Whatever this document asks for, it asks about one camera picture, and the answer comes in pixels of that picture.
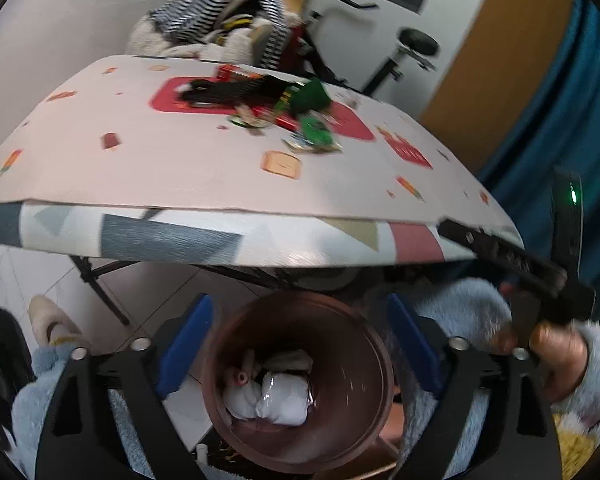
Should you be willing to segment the person's right hand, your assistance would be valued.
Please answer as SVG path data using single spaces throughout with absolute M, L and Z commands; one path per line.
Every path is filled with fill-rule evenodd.
M 546 369 L 547 401 L 557 403 L 573 394 L 588 366 L 588 346 L 581 334 L 572 327 L 543 322 L 532 330 L 529 348 Z

